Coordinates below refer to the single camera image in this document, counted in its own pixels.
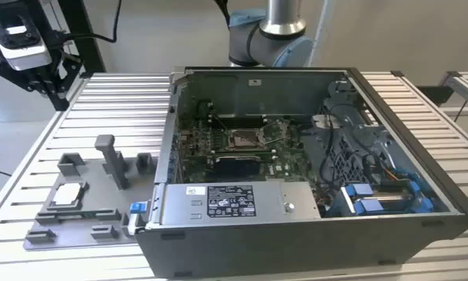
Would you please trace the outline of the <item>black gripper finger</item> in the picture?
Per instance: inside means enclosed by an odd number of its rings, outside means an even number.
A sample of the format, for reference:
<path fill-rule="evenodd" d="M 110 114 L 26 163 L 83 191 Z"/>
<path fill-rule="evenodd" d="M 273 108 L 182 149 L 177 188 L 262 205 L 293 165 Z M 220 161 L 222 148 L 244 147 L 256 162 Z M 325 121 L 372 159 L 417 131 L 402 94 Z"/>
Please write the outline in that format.
<path fill-rule="evenodd" d="M 2 57 L 0 57 L 0 76 L 25 91 L 34 90 L 25 73 L 15 71 Z"/>
<path fill-rule="evenodd" d="M 71 83 L 74 82 L 74 79 L 78 75 L 79 69 L 82 67 L 82 60 L 78 55 L 67 54 L 65 52 L 61 52 L 61 54 L 62 54 L 61 65 L 62 65 L 62 68 L 65 69 L 66 75 L 61 79 L 57 95 L 59 97 L 65 97 L 67 90 L 71 86 Z"/>

